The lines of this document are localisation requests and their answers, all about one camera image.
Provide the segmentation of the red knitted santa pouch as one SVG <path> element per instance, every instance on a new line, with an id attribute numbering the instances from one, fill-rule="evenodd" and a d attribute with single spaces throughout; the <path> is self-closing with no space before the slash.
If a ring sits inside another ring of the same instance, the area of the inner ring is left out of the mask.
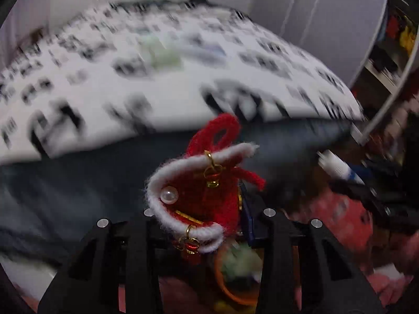
<path id="1" fill-rule="evenodd" d="M 167 161 L 149 177 L 148 207 L 179 250 L 217 250 L 239 227 L 240 182 L 264 189 L 262 177 L 240 166 L 258 150 L 255 143 L 236 142 L 240 131 L 236 116 L 217 116 L 192 137 L 182 157 Z"/>

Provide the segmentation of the orange trash bin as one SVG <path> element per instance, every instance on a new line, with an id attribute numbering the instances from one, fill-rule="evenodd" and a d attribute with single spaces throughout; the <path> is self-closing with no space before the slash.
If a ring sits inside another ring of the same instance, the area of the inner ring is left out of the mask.
<path id="1" fill-rule="evenodd" d="M 233 303 L 254 307 L 258 302 L 263 253 L 245 243 L 225 242 L 214 256 L 214 277 Z"/>

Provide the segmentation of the dark bed sheet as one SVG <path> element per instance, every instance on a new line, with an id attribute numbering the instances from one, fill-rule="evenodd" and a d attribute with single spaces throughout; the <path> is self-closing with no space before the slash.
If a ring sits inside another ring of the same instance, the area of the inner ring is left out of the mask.
<path id="1" fill-rule="evenodd" d="M 319 151 L 347 138 L 349 121 L 300 119 L 245 125 L 256 143 L 243 166 L 270 187 L 297 182 Z M 144 207 L 147 179 L 182 155 L 192 132 L 156 133 L 55 159 L 1 167 L 1 252 L 61 265 L 100 218 L 121 222 Z"/>

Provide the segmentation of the white blue tube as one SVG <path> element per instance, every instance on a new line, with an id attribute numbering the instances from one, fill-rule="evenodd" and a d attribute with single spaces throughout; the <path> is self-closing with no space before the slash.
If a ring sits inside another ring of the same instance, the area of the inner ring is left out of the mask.
<path id="1" fill-rule="evenodd" d="M 330 150 L 318 152 L 318 165 L 333 179 L 363 184 L 356 172 Z"/>

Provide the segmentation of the white blanket with black logos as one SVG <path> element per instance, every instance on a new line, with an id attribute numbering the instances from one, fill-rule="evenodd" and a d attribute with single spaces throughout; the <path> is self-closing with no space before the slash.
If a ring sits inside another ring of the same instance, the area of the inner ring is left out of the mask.
<path id="1" fill-rule="evenodd" d="M 57 157 L 218 114 L 360 121 L 325 64 L 234 9 L 100 4 L 1 71 L 1 161 Z"/>

